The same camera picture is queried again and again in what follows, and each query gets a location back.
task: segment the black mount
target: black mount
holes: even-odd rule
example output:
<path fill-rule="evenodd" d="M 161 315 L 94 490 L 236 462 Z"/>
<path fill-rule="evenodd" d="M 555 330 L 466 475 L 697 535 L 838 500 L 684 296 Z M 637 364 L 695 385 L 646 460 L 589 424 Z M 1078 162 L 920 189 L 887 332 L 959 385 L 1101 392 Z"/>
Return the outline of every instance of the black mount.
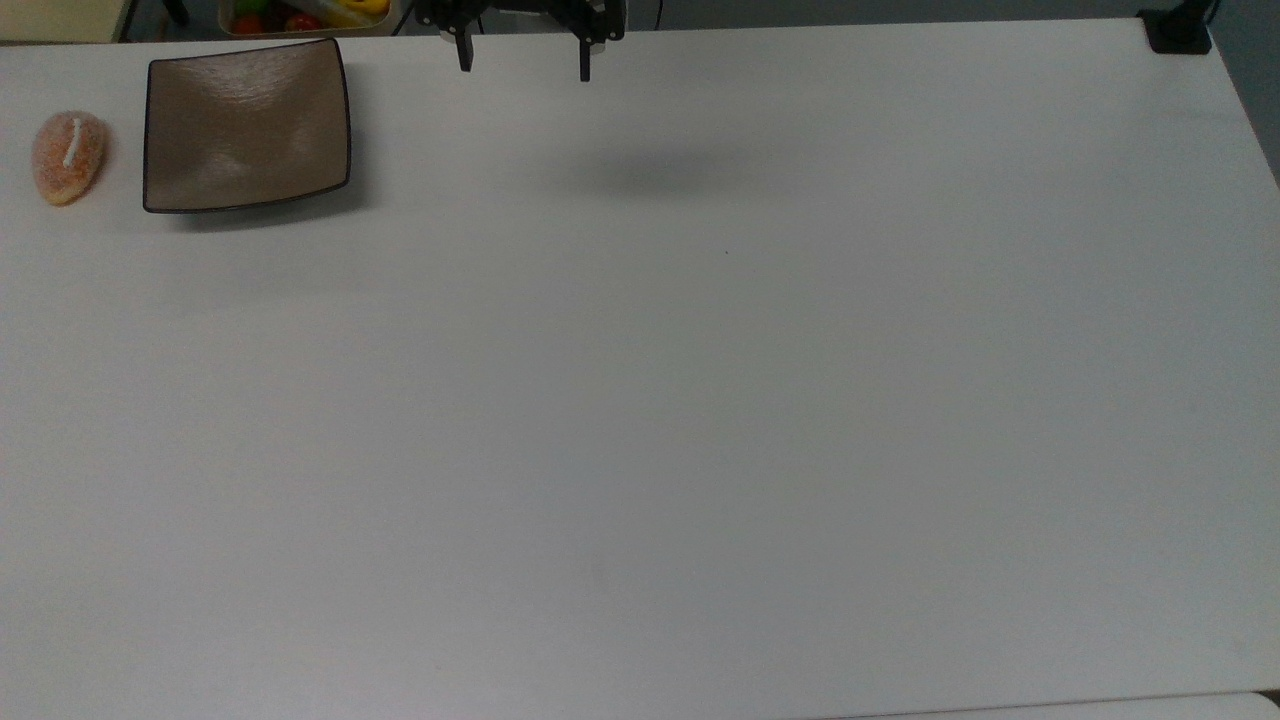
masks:
<path fill-rule="evenodd" d="M 1161 55 L 1208 55 L 1213 41 L 1208 37 L 1204 14 L 1212 3 L 1185 0 L 1172 10 L 1139 10 L 1151 49 Z"/>
<path fill-rule="evenodd" d="M 627 27 L 626 0 L 419 0 L 415 15 L 421 24 L 435 24 L 458 46 L 458 67 L 471 72 L 475 49 L 471 23 L 485 10 L 548 14 L 577 37 L 579 78 L 591 79 L 591 54 L 605 41 L 622 40 Z"/>

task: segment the bread roll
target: bread roll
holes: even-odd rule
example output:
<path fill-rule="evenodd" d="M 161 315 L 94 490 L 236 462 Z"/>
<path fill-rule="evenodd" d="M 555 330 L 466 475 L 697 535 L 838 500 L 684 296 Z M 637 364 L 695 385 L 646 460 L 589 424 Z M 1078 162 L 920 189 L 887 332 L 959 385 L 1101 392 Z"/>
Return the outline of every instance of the bread roll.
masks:
<path fill-rule="evenodd" d="M 68 110 L 45 120 L 31 147 L 36 190 L 50 205 L 65 205 L 88 190 L 106 156 L 106 123 Z"/>

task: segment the square plate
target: square plate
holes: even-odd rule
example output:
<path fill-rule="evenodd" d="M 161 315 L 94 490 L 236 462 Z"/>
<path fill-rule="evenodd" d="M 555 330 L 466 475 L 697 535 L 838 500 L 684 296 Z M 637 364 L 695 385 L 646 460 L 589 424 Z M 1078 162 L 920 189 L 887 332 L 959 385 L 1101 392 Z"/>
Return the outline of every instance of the square plate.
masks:
<path fill-rule="evenodd" d="M 210 213 L 298 200 L 351 178 L 351 109 L 333 38 L 154 60 L 142 208 Z"/>

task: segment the table surface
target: table surface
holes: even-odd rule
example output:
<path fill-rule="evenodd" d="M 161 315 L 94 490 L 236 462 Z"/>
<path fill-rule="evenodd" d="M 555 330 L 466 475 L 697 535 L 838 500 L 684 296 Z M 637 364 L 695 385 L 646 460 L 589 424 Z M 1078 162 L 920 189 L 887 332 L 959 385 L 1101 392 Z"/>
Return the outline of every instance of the table surface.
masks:
<path fill-rule="evenodd" d="M 347 188 L 143 213 L 147 61 L 230 47 L 0 50 L 6 717 L 1280 685 L 1280 192 L 1216 53 L 343 40 Z M 65 108 L 115 145 L 52 209 Z"/>
<path fill-rule="evenodd" d="M 129 0 L 0 0 L 0 42 L 115 42 Z"/>

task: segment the floor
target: floor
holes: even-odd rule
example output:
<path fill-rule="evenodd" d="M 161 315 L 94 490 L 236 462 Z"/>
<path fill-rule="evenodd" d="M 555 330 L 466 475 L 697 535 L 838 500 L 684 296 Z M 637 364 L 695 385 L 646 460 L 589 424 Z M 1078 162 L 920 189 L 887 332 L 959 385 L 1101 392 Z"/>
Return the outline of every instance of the floor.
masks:
<path fill-rule="evenodd" d="M 134 42 L 227 40 L 218 26 L 218 3 L 186 0 L 187 27 L 177 27 L 160 0 L 138 0 L 127 28 Z M 393 8 L 407 0 L 394 0 Z M 631 0 L 631 27 L 694 29 L 808 24 L 952 22 L 1134 17 L 1144 6 L 1174 0 Z M 541 32 L 538 18 L 485 14 L 488 32 Z M 1280 183 L 1280 1 L 1222 0 L 1213 37 L 1235 82 L 1271 172 Z M 435 35 L 412 20 L 401 35 Z"/>

